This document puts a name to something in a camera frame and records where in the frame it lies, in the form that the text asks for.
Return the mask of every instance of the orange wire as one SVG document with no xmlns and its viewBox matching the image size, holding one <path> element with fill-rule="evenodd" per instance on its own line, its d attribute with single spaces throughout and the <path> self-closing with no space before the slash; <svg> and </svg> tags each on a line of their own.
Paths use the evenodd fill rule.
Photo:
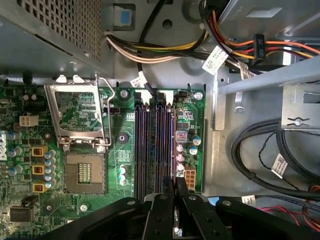
<svg viewBox="0 0 320 240">
<path fill-rule="evenodd" d="M 216 32 L 218 33 L 218 35 L 220 36 L 221 39 L 223 39 L 227 44 L 229 45 L 232 45 L 232 46 L 235 46 L 235 47 L 241 47 L 241 46 L 245 46 L 245 45 L 249 45 L 249 44 L 252 44 L 254 41 L 251 40 L 251 41 L 245 41 L 245 42 L 240 42 L 240 43 L 235 43 L 235 42 L 232 42 L 226 38 L 223 37 L 222 33 L 220 32 L 219 28 L 218 28 L 218 25 L 217 25 L 217 18 L 216 18 L 216 12 L 213 11 L 212 12 L 212 18 L 213 18 L 213 26 L 215 27 L 216 29 Z M 314 49 L 312 47 L 309 47 L 309 46 L 306 46 L 302 43 L 299 43 L 299 42 L 291 42 L 291 41 L 266 41 L 265 42 L 266 44 L 281 44 L 281 45 L 293 45 L 293 46 L 298 46 L 298 47 L 301 47 L 301 48 L 304 48 L 304 49 L 308 49 L 316 54 L 320 54 L 320 51 L 317 50 L 317 49 Z"/>
<path fill-rule="evenodd" d="M 218 28 L 218 25 L 217 25 L 217 18 L 216 18 L 216 11 L 213 11 L 212 12 L 212 17 L 213 17 L 213 24 L 215 26 L 215 29 L 218 33 L 218 35 L 229 45 L 232 45 L 232 46 L 235 46 L 235 47 L 241 47 L 241 46 L 245 46 L 245 45 L 248 45 L 248 44 L 252 44 L 254 41 L 251 40 L 251 41 L 245 41 L 245 42 L 240 42 L 240 43 L 235 43 L 233 41 L 230 41 L 229 39 L 225 39 L 222 35 L 222 33 L 220 32 L 219 28 Z"/>
</svg>

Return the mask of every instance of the cpu socket lever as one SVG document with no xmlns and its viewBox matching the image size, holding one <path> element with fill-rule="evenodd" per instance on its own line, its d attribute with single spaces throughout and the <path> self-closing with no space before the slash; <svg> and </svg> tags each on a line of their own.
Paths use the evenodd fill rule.
<svg viewBox="0 0 320 240">
<path fill-rule="evenodd" d="M 103 123 L 103 113 L 101 107 L 101 98 L 99 93 L 99 80 L 104 81 L 110 88 L 112 94 L 107 99 L 108 109 L 108 138 L 105 135 Z M 62 147 L 64 152 L 70 151 L 73 144 L 90 144 L 96 148 L 98 153 L 105 153 L 107 148 L 112 145 L 112 130 L 110 126 L 110 101 L 115 97 L 116 93 L 110 83 L 102 77 L 95 76 L 95 81 L 84 81 L 78 75 L 73 76 L 72 81 L 67 81 L 64 75 L 60 75 L 53 85 L 44 86 L 45 95 L 48 101 L 49 110 L 53 122 L 54 131 L 57 137 L 58 147 Z M 63 114 L 59 111 L 56 93 L 92 93 L 95 105 L 95 119 L 100 123 L 101 129 L 97 131 L 72 131 L 62 129 L 60 121 Z"/>
</svg>

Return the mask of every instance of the mounting hole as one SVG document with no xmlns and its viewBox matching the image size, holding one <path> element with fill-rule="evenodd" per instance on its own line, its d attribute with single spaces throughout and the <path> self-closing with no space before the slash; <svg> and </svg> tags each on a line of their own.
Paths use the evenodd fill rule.
<svg viewBox="0 0 320 240">
<path fill-rule="evenodd" d="M 158 235 L 158 236 L 159 236 L 159 235 L 161 235 L 161 233 L 162 233 L 162 232 L 160 232 L 160 231 L 157 230 L 157 229 L 154 230 L 154 235 Z"/>
<path fill-rule="evenodd" d="M 220 232 L 216 231 L 216 230 L 213 230 L 212 234 L 213 234 L 213 236 L 220 236 Z"/>
<path fill-rule="evenodd" d="M 164 29 L 171 29 L 172 28 L 172 25 L 173 25 L 173 23 L 172 23 L 172 21 L 170 20 L 170 19 L 166 19 L 166 20 L 164 20 L 163 22 L 162 22 L 162 27 L 164 28 Z"/>
</svg>

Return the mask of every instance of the green circuit board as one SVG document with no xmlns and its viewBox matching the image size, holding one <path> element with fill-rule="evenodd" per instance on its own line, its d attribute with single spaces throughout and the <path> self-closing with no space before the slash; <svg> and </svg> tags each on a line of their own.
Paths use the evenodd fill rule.
<svg viewBox="0 0 320 240">
<path fill-rule="evenodd" d="M 97 153 L 89 145 L 84 147 L 75 144 L 66 153 L 57 146 L 43 86 L 0 88 L 0 240 L 8 237 L 32 239 L 121 198 L 134 197 L 135 89 L 114 90 L 116 95 L 111 107 L 115 111 L 110 123 L 112 146 L 106 153 Z M 128 97 L 121 97 L 122 90 L 128 92 Z M 111 92 L 103 87 L 99 91 L 101 105 L 105 107 L 105 99 Z M 172 91 L 177 95 L 180 90 Z M 174 105 L 179 113 L 177 125 L 182 124 L 177 130 L 184 130 L 203 140 L 205 92 L 200 91 L 203 99 L 195 100 L 193 96 L 196 91 L 184 91 L 188 97 L 177 97 Z M 100 129 L 95 118 L 92 93 L 63 92 L 56 95 L 56 99 L 63 116 L 60 121 L 63 129 L 78 132 Z M 26 113 L 38 116 L 35 126 L 21 126 L 20 116 L 25 116 Z M 107 132 L 108 115 L 104 113 L 102 119 Z M 14 140 L 8 135 L 12 133 L 15 133 Z M 125 143 L 119 141 L 120 135 L 127 136 Z M 185 164 L 195 169 L 195 191 L 200 192 L 203 141 L 198 146 L 195 158 L 188 152 L 192 135 L 189 134 L 189 137 L 184 150 Z M 55 153 L 54 169 L 44 165 L 46 159 L 44 152 L 40 150 Z M 10 151 L 18 153 L 17 156 L 10 157 Z M 54 181 L 50 181 L 53 184 L 50 188 L 44 187 L 46 174 L 43 171 L 47 168 L 55 172 L 54 176 L 51 174 Z M 36 197 L 34 203 L 30 207 L 22 206 L 22 202 L 28 197 Z"/>
</svg>

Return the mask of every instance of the ventilation holes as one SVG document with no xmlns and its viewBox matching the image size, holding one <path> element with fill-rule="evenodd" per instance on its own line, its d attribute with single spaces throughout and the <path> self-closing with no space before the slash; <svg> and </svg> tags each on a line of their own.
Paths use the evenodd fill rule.
<svg viewBox="0 0 320 240">
<path fill-rule="evenodd" d="M 16 0 L 16 3 L 82 49 L 87 57 L 100 62 L 101 0 Z"/>
</svg>

